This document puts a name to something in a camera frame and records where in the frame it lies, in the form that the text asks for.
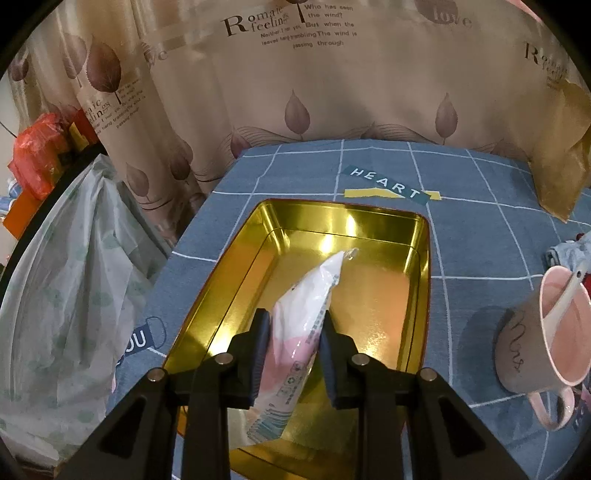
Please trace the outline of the white spoon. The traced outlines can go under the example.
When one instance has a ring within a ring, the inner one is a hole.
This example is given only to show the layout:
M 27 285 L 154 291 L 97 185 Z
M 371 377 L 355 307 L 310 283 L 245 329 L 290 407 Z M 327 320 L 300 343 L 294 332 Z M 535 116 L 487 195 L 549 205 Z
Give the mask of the white spoon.
M 545 316 L 545 333 L 547 341 L 552 344 L 560 323 L 565 316 L 576 292 L 579 289 L 587 271 L 589 262 L 583 259 L 569 278 L 566 287 L 560 294 L 550 312 Z

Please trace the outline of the light blue fluffy sock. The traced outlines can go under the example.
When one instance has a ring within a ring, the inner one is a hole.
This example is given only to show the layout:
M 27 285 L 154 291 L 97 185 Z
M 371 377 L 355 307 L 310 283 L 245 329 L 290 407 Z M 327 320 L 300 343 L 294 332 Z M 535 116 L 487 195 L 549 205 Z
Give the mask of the light blue fluffy sock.
M 582 262 L 590 267 L 590 233 L 579 234 L 576 240 L 569 240 L 549 248 L 544 254 L 548 268 L 562 266 L 574 272 Z

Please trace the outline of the blue checked tablecloth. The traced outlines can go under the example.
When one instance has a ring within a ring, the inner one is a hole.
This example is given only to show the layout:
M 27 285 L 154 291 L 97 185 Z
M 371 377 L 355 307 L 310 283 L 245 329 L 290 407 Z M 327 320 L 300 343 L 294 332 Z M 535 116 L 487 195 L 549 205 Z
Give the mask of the blue checked tablecloth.
M 495 154 L 434 144 L 327 140 L 245 151 L 201 207 L 174 248 L 140 315 L 137 333 L 148 347 L 116 371 L 120 400 L 162 363 L 195 297 L 230 239 L 267 198 L 342 200 L 366 182 L 349 166 L 368 168 L 415 188 L 436 191 L 427 205 L 372 198 L 374 206 L 417 212 L 432 226 L 432 297 L 427 364 L 444 375 L 533 479 L 554 479 L 590 429 L 579 404 L 568 426 L 545 431 L 525 398 L 498 383 L 493 338 L 501 317 L 544 273 L 544 253 L 590 228 L 583 195 L 571 220 L 539 206 L 528 166 Z

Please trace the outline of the light green plastic bag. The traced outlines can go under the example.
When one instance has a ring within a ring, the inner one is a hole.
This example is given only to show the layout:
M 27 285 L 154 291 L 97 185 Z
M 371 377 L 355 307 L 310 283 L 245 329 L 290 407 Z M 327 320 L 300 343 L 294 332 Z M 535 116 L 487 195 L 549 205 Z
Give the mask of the light green plastic bag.
M 169 252 L 104 155 L 56 202 L 1 303 L 1 436 L 13 455 L 52 468 L 104 419 Z

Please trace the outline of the pink white wipes pack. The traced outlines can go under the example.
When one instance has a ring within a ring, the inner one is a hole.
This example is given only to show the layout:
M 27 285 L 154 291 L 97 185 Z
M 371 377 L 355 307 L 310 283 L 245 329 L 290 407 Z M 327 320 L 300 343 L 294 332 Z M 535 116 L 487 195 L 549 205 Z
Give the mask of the pink white wipes pack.
M 231 449 L 279 439 L 286 429 L 314 364 L 342 264 L 356 255 L 356 248 L 335 253 L 302 276 L 273 305 L 259 395 L 249 410 L 228 411 Z

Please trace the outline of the pink ceramic mug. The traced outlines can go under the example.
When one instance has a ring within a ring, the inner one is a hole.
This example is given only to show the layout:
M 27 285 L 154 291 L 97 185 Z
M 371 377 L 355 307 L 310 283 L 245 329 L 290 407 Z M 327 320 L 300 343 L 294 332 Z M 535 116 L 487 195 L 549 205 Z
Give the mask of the pink ceramic mug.
M 590 297 L 585 267 L 553 266 L 514 310 L 497 336 L 501 385 L 524 394 L 548 431 L 564 428 L 575 411 L 574 387 L 590 371 Z

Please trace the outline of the kraft paper snack bag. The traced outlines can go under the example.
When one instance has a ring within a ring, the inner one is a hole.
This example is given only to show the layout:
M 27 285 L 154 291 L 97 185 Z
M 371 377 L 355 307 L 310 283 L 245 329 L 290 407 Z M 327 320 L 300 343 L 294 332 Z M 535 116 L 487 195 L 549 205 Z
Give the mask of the kraft paper snack bag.
M 590 95 L 566 79 L 559 83 L 530 161 L 539 204 L 565 222 L 590 185 Z

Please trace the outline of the gold red tin box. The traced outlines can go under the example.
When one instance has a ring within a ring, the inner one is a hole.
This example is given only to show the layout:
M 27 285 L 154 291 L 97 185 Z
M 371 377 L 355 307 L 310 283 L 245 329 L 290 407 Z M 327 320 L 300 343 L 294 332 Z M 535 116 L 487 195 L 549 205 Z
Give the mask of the gold red tin box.
M 226 351 L 270 313 L 259 397 L 228 414 L 231 468 L 249 479 L 349 479 L 356 414 L 332 408 L 318 340 L 325 317 L 362 353 L 422 365 L 430 304 L 425 217 L 328 201 L 259 202 L 195 299 L 165 360 L 172 373 Z

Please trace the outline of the red plastic bag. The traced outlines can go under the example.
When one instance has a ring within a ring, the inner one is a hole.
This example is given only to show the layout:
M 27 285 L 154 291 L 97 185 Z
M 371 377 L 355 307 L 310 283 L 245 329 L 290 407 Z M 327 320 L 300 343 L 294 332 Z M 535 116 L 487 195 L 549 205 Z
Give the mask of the red plastic bag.
M 8 168 L 25 192 L 43 201 L 81 153 L 98 142 L 82 109 L 70 120 L 60 113 L 43 113 L 16 137 Z

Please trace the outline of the beige leaf print curtain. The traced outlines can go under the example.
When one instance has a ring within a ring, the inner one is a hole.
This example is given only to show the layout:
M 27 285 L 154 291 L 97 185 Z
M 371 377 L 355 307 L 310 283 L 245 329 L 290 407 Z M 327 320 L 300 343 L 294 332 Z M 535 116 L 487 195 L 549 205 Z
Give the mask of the beige leaf print curtain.
M 23 126 L 82 109 L 175 243 L 243 150 L 332 138 L 470 148 L 530 165 L 566 79 L 520 1 L 5 1 Z

